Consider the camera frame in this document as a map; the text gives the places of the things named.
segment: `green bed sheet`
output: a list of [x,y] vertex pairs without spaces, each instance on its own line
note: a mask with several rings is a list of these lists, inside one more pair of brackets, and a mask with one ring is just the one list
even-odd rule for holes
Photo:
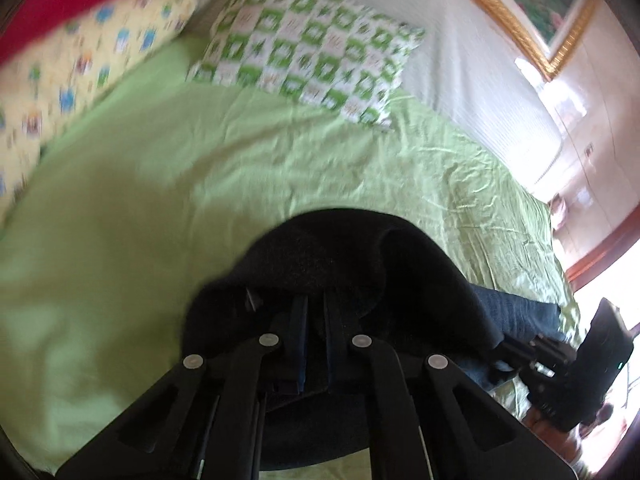
[[[394,129],[256,89],[185,82],[185,37],[49,146],[0,235],[0,424],[55,471],[178,359],[207,280],[287,218],[348,206],[434,238],[474,283],[578,311],[546,206],[497,159],[402,91]],[[526,391],[497,399],[522,414]],[[264,478],[369,478],[366,453]]]

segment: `yellow patterned fabric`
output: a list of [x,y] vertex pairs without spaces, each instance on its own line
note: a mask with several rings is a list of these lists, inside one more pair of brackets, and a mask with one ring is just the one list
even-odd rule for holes
[[133,66],[178,34],[196,0],[108,0],[0,67],[0,224],[61,133]]

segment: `checkered pillowcase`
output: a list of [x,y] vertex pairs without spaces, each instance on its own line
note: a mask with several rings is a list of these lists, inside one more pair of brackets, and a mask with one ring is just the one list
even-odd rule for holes
[[229,0],[198,81],[240,84],[389,126],[389,92],[424,30],[347,0]]

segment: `picture frame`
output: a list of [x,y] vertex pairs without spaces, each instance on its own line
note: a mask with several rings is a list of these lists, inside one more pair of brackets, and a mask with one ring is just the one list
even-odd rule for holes
[[599,0],[475,0],[546,81],[560,73]]

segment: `wall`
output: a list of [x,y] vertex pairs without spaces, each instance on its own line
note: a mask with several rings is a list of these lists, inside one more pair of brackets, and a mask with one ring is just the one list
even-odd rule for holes
[[570,89],[575,106],[556,105],[566,138],[535,195],[549,200],[560,192],[569,205],[557,232],[567,268],[640,202],[640,57],[604,2],[554,84]]

